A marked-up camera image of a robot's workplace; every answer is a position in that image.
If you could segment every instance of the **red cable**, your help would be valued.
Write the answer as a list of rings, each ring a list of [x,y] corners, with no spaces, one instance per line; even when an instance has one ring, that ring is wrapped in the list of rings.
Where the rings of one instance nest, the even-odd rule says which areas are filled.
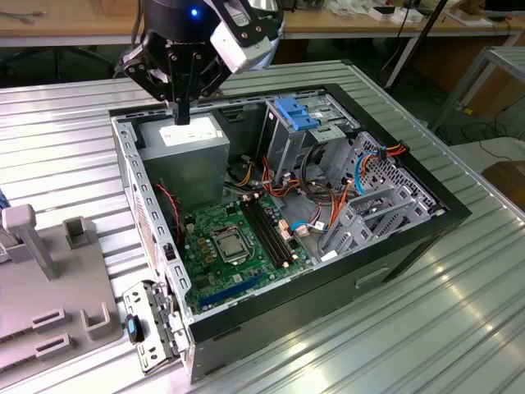
[[[167,191],[164,186],[159,185],[158,183],[155,184],[156,187],[158,187],[160,190],[162,190],[162,193],[166,195],[166,197],[170,200],[171,207],[173,208],[173,212],[175,214],[176,224],[177,224],[177,244],[179,244],[180,241],[180,220],[179,220],[179,211],[177,210],[174,196],[170,194],[169,191]]]

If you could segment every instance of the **robotic arm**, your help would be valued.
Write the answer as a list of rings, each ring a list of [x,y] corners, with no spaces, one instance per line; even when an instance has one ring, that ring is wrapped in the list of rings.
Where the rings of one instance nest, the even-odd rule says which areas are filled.
[[[282,7],[275,0],[250,2],[142,0],[144,32],[140,45],[121,59],[125,74],[157,100],[172,103],[177,125],[189,124],[191,102],[272,50]]]

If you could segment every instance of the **motherboard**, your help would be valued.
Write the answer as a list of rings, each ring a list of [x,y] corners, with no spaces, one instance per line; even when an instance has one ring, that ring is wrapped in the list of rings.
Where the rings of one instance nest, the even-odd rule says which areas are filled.
[[[284,240],[269,196],[202,208],[184,216],[186,302],[200,314],[312,266],[294,237]]]

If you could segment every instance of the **blue latch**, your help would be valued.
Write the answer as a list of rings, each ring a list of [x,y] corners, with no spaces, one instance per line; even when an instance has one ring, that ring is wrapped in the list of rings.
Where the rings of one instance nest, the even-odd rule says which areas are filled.
[[[293,97],[276,98],[276,106],[282,115],[290,121],[294,130],[307,130],[321,125],[321,122],[310,117],[306,107],[297,103]]]

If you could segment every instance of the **expansion slot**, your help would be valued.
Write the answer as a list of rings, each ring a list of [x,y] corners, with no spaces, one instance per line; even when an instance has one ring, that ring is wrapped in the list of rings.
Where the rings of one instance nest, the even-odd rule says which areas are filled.
[[[260,277],[261,277],[260,275],[257,277],[252,277],[248,279],[247,281],[239,283],[238,285],[232,286],[223,291],[219,291],[218,293],[209,295],[208,297],[204,297],[200,301],[200,306],[203,307],[205,305],[215,304],[216,302],[219,302],[219,301],[225,300],[226,298],[235,296],[236,294],[239,294],[242,291],[251,289],[257,284],[257,281],[259,280]]]
[[[285,242],[277,234],[263,207],[257,201],[249,201],[240,205],[249,225],[270,256],[275,269],[281,268],[284,263],[293,263],[293,258]]]

